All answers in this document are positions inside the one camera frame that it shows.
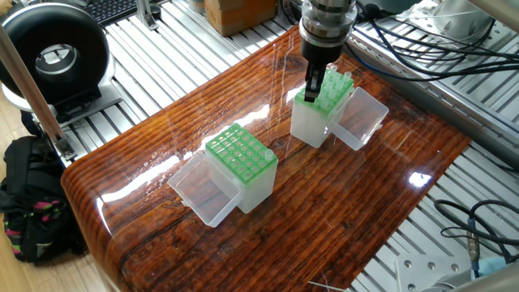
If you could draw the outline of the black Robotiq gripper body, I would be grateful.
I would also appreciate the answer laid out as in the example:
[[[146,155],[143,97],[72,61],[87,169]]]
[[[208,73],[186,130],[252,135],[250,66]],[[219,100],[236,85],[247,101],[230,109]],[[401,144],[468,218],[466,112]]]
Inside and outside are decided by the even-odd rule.
[[[307,69],[326,67],[341,55],[344,40],[331,43],[318,41],[313,36],[303,38],[303,57],[307,60]]]

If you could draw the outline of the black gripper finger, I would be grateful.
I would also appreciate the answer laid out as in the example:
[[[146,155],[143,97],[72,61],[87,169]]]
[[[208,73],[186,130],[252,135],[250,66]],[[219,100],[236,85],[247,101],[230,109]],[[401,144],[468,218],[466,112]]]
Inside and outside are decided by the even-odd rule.
[[[306,89],[304,101],[313,103],[318,95],[324,80],[324,64],[308,63],[306,73]]]

